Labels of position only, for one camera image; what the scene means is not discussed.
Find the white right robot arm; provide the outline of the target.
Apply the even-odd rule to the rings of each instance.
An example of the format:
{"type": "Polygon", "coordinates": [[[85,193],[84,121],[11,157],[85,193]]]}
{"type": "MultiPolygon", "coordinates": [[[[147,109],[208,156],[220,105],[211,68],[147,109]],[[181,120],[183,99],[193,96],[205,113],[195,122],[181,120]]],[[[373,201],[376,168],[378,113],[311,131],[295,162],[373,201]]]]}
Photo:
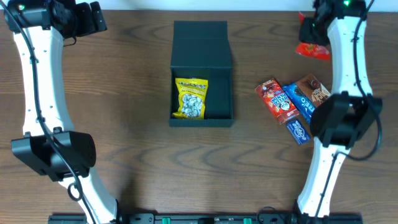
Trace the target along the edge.
{"type": "Polygon", "coordinates": [[[300,26],[301,42],[329,45],[331,95],[313,112],[314,149],[304,188],[287,223],[362,223],[355,213],[331,213],[330,200],[345,159],[366,161],[379,149],[382,100],[373,96],[364,51],[372,6],[365,1],[316,0],[315,13],[300,26]]]}

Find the red Hello Panda box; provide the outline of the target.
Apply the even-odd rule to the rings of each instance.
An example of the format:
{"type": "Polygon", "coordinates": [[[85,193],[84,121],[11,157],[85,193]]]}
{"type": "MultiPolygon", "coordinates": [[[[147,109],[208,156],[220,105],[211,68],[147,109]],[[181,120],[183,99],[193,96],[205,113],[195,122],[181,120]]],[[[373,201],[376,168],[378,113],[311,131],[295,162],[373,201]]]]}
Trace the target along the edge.
{"type": "Polygon", "coordinates": [[[255,91],[279,124],[285,123],[300,114],[275,78],[258,85],[255,91]]]}

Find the black gift box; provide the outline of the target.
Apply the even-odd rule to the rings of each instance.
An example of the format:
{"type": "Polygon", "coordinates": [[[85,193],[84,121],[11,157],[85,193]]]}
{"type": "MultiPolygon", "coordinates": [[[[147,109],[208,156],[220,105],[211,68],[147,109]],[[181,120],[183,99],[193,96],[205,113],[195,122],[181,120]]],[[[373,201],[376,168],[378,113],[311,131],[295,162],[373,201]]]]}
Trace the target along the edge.
{"type": "Polygon", "coordinates": [[[203,119],[169,116],[171,127],[228,128],[233,124],[233,60],[226,21],[175,21],[170,63],[170,113],[178,110],[176,78],[208,81],[203,119]]]}

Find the yellow nut snack bag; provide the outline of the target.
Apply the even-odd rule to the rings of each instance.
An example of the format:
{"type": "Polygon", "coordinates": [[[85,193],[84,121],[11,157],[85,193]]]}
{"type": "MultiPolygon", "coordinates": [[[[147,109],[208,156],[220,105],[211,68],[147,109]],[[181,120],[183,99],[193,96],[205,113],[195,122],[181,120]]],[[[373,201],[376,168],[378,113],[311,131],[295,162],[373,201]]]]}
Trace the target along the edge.
{"type": "Polygon", "coordinates": [[[178,110],[172,113],[177,119],[204,119],[208,80],[176,78],[178,110]]]}

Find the red snack bag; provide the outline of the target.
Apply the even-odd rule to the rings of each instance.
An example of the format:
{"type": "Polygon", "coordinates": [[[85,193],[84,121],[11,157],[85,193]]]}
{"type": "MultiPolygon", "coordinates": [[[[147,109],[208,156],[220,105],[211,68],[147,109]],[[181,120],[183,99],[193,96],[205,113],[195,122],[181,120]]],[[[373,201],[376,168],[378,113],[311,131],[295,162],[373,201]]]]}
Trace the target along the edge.
{"type": "MultiPolygon", "coordinates": [[[[299,12],[298,17],[299,17],[299,22],[301,25],[303,19],[306,16],[302,12],[299,12]]],[[[324,25],[324,24],[317,22],[315,18],[314,18],[314,20],[317,25],[324,25]]],[[[319,60],[330,60],[331,59],[331,55],[330,55],[328,49],[326,48],[326,46],[321,46],[321,45],[316,45],[316,44],[307,44],[307,43],[303,43],[301,41],[298,44],[298,46],[296,47],[295,52],[301,56],[315,58],[315,59],[319,59],[319,60]]]]}

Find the brown Pocky box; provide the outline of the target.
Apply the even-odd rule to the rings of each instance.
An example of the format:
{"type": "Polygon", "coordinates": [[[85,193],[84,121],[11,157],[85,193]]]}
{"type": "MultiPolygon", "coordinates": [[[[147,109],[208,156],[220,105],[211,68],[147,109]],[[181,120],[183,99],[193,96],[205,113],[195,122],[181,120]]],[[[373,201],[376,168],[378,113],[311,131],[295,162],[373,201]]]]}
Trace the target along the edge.
{"type": "Polygon", "coordinates": [[[301,78],[295,84],[316,108],[330,97],[330,92],[312,73],[301,78]]]}

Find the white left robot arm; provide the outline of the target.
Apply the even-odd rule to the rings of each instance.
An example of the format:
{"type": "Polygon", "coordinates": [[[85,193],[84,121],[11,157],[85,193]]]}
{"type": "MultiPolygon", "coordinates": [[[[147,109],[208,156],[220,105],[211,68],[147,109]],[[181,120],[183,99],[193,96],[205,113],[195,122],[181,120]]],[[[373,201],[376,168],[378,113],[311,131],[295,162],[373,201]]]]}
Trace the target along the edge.
{"type": "Polygon", "coordinates": [[[1,3],[22,64],[23,136],[12,153],[39,175],[65,187],[83,209],[83,223],[121,223],[118,201],[96,169],[90,134],[75,131],[67,109],[62,55],[67,39],[107,29],[98,2],[14,0],[1,3]]]}

